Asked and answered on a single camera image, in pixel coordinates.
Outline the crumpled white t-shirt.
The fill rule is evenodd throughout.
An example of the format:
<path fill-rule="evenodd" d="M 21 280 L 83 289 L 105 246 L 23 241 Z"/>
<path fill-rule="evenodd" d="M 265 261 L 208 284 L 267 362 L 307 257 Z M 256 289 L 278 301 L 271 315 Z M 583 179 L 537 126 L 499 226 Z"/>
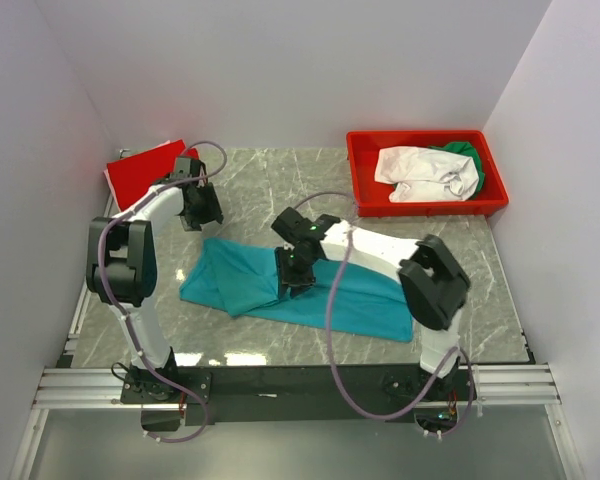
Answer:
<path fill-rule="evenodd" d="M 392 203 L 463 202 L 472 198 L 478 175 L 470 157 L 397 146 L 379 150 L 373 179 L 392 187 Z"/>

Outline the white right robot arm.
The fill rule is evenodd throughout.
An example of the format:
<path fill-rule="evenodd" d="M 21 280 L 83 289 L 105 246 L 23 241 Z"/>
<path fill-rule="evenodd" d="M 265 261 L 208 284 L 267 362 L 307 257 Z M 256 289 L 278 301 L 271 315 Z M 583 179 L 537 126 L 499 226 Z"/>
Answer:
<path fill-rule="evenodd" d="M 452 391 L 461 356 L 460 319 L 471 282 L 439 237 L 396 238 L 333 215 L 311 220 L 292 207 L 276 217 L 272 229 L 286 242 L 274 250 L 281 298 L 312 289 L 319 261 L 337 262 L 338 278 L 353 265 L 396 282 L 421 326 L 420 390 L 431 400 Z"/>

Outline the red plastic bin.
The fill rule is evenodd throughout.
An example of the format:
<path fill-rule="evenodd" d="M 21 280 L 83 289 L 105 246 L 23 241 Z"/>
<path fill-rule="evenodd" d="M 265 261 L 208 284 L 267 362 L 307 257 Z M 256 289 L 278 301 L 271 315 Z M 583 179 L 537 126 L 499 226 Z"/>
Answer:
<path fill-rule="evenodd" d="M 361 217 L 479 215 L 489 217 L 509 204 L 509 196 L 485 136 L 479 130 L 358 130 L 346 135 L 352 187 Z M 396 146 L 470 143 L 482 162 L 485 182 L 477 196 L 463 202 L 393 203 L 393 188 L 374 180 L 379 151 Z"/>

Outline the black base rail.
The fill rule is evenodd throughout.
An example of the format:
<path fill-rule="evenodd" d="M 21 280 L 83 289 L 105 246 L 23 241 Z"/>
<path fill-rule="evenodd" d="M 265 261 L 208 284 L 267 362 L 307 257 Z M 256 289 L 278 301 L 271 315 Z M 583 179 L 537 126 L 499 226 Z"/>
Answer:
<path fill-rule="evenodd" d="M 476 397 L 465 366 L 432 380 L 415 364 L 181 367 L 186 396 L 132 369 L 121 390 L 123 405 L 174 408 L 186 425 L 218 422 L 318 421 L 359 418 L 363 410 L 385 420 L 411 422 Z"/>

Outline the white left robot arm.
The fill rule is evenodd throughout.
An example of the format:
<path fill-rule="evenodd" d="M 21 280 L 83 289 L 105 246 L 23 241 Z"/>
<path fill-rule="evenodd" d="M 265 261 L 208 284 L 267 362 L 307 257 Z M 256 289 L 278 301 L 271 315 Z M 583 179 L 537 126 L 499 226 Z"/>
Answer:
<path fill-rule="evenodd" d="M 86 285 L 116 314 L 131 355 L 124 387 L 157 402 L 173 399 L 180 378 L 154 301 L 158 265 L 154 237 L 173 217 L 186 231 L 223 222 L 206 164 L 190 148 L 126 210 L 89 226 Z"/>

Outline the teal t-shirt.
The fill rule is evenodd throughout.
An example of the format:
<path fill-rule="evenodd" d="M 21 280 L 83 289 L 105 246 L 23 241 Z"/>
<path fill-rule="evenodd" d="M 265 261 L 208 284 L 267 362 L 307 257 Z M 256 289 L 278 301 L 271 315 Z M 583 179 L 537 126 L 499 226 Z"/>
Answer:
<path fill-rule="evenodd" d="M 323 328 L 329 291 L 339 264 L 314 265 L 316 284 L 295 298 L 278 298 L 274 250 L 220 238 L 207 239 L 180 287 L 180 299 L 227 312 Z M 332 329 L 400 342 L 413 338 L 413 320 L 401 287 L 387 277 L 349 264 L 338 285 Z"/>

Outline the green t-shirt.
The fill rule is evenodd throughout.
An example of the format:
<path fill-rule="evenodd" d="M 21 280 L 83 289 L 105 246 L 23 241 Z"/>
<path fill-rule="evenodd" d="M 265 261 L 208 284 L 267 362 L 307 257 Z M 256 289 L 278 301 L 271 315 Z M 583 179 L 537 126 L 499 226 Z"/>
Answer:
<path fill-rule="evenodd" d="M 470 157 L 473 160 L 473 163 L 474 163 L 477 175 L 478 175 L 478 182 L 477 182 L 476 189 L 475 189 L 472 197 L 475 197 L 476 195 L 479 194 L 479 192 L 482 190 L 482 188 L 484 186 L 486 175 L 483 171 L 482 159 L 481 159 L 478 151 L 476 150 L 476 148 L 470 142 L 454 141 L 454 142 L 449 142 L 444 146 L 430 146 L 430 149 L 440 150 L 440 151 L 444 151 L 444 152 L 448 152 L 448 153 L 453 153 L 453 154 L 457 154 L 457 155 Z"/>

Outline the aluminium frame rail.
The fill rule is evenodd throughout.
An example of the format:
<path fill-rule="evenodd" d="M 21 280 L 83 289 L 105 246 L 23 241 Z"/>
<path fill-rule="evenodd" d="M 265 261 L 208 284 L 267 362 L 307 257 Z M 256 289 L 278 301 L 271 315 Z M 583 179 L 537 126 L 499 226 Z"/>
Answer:
<path fill-rule="evenodd" d="M 144 438 L 138 406 L 119 403 L 104 368 L 126 360 L 112 314 L 86 292 L 65 347 L 69 367 L 42 374 L 10 479 L 583 479 L 554 376 L 532 356 L 491 230 L 481 216 L 360 219 L 389 235 L 440 235 L 471 276 L 462 345 L 479 397 L 458 433 L 438 443 L 415 425 L 366 420 L 218 424 L 199 438 Z M 180 302 L 201 248 L 173 220 L 157 240 L 158 311 L 176 359 L 193 366 L 325 364 L 321 330 Z"/>

